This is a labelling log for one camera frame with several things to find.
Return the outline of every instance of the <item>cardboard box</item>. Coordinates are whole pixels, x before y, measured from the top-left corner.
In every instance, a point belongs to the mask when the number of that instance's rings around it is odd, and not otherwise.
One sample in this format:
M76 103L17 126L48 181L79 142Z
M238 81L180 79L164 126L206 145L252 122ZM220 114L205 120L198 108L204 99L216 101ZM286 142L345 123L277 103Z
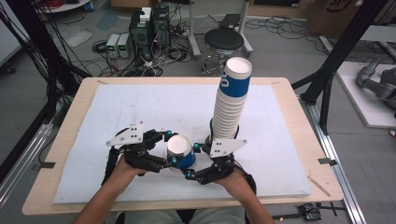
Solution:
M288 18L306 18L307 12L316 0L300 0L297 7L280 7L250 4L248 15L250 16L278 16Z
M111 0L112 7L153 7L156 3L155 0Z
M360 8L357 2L317 1L306 19L306 29L313 35L340 37Z

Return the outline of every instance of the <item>person's hand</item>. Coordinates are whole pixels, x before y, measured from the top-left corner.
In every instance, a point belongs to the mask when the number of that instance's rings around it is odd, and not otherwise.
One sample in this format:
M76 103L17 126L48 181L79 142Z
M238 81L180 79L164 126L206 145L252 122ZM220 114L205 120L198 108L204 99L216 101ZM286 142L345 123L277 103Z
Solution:
M136 169L126 163L124 156L121 155L116 168L104 184L104 187L111 188L121 194L131 184L136 175L144 174L146 172L148 171Z
M246 197L251 194L254 195L250 185L238 169L234 169L229 176L217 180L214 183L222 185L227 192L238 201L246 199Z

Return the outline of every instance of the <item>black bracket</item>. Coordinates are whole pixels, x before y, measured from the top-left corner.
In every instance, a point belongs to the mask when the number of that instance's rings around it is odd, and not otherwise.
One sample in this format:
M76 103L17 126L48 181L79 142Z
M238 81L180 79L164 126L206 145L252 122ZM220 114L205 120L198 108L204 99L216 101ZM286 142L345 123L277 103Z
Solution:
M43 169L52 169L55 166L55 162L52 161L44 161L41 163L40 168Z
M329 164L330 166L334 166L337 163L336 160L330 160L330 158L322 158L322 159L318 159L320 164Z

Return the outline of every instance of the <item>electronic equipment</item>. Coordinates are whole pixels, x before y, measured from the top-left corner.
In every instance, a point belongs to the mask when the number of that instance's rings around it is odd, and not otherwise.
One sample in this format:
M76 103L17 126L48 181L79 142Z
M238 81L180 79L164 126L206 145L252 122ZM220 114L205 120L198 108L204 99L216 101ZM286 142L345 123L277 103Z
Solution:
M227 14L224 19L220 23L221 28L233 29L238 25L239 20L241 19L241 14Z
M134 49L137 49L137 54L140 55L145 61L151 61L152 52L152 23L151 21L140 20L141 10L137 10L131 18L129 25L129 33L133 40Z
M119 48L117 43L119 42L120 35L111 35L106 43L107 53L109 58L119 58Z
M161 49L171 47L169 6L155 7L152 20L156 33L155 41L157 43L157 47Z
M151 19L151 7L142 7L142 11L140 12L140 20L150 21L150 19Z
M122 34L117 43L121 58L129 58L132 54L132 42L129 34Z

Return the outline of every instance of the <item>white bracket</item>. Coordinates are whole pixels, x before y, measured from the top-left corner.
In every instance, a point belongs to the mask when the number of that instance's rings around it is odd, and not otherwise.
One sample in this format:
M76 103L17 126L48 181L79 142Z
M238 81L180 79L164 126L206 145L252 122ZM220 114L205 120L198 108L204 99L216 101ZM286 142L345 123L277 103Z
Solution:
M119 145L136 144L143 142L143 122L132 124L128 130L108 140L106 145L114 147Z
M247 144L246 139L213 139L212 148L210 148L210 158L228 156L238 148Z

